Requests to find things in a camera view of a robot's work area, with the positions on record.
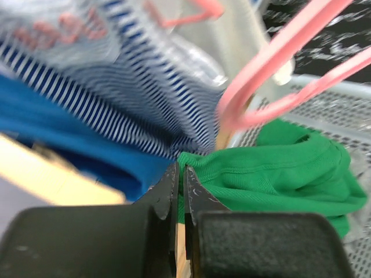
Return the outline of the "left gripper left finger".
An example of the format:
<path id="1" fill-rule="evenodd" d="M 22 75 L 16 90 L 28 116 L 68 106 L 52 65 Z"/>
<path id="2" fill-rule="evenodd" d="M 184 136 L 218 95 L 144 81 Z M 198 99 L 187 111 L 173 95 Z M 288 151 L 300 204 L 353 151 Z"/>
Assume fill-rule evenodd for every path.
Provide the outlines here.
<path id="1" fill-rule="evenodd" d="M 179 165 L 132 204 L 36 207 L 1 239 L 1 276 L 175 277 Z"/>

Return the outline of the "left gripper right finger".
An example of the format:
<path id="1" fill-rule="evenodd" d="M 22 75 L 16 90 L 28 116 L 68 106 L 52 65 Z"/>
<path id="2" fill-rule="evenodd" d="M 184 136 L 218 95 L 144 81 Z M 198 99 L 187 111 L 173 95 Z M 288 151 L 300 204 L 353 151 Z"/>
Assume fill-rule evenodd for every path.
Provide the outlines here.
<path id="1" fill-rule="evenodd" d="M 192 277 L 353 277 L 340 238 L 313 213 L 231 211 L 183 176 L 185 249 Z"/>

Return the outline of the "green tank top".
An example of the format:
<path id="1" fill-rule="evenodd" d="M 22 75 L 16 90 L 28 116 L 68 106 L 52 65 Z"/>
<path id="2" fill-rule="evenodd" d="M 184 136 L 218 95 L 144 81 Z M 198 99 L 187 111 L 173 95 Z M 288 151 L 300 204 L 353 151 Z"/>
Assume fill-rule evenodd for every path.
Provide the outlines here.
<path id="1" fill-rule="evenodd" d="M 282 120 L 265 125 L 253 147 L 182 153 L 177 161 L 231 210 L 318 213 L 341 237 L 350 229 L 348 215 L 368 199 L 341 144 Z"/>

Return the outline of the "pink plastic hanger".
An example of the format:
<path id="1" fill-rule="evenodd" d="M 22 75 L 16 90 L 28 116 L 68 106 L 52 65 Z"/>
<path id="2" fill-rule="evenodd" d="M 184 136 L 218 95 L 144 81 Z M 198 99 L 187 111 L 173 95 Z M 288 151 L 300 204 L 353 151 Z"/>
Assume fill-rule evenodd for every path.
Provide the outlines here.
<path id="1" fill-rule="evenodd" d="M 232 80 L 217 108 L 221 127 L 246 130 L 265 124 L 370 65 L 370 49 L 365 49 L 298 93 L 288 94 L 260 110 L 245 112 L 247 101 L 269 78 L 274 77 L 279 84 L 288 83 L 293 56 L 350 4 L 348 0 L 309 1 Z"/>

